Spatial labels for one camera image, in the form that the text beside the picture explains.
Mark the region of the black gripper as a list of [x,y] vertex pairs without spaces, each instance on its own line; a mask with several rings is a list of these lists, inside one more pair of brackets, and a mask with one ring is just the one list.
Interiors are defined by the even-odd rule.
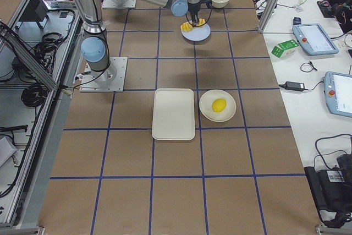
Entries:
[[193,27],[197,27],[198,23],[199,23],[199,16],[198,13],[201,9],[201,3],[190,3],[188,2],[188,12],[191,16],[191,20],[192,20],[192,26]]

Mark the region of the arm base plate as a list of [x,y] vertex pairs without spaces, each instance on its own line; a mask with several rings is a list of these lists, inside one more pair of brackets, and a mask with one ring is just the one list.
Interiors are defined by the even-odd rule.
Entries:
[[124,9],[135,8],[135,6],[136,6],[136,0],[128,0],[128,8],[124,8]]
[[90,73],[81,78],[80,92],[123,92],[127,64],[127,57],[111,57],[109,68],[100,75],[92,71],[87,63],[86,71]]

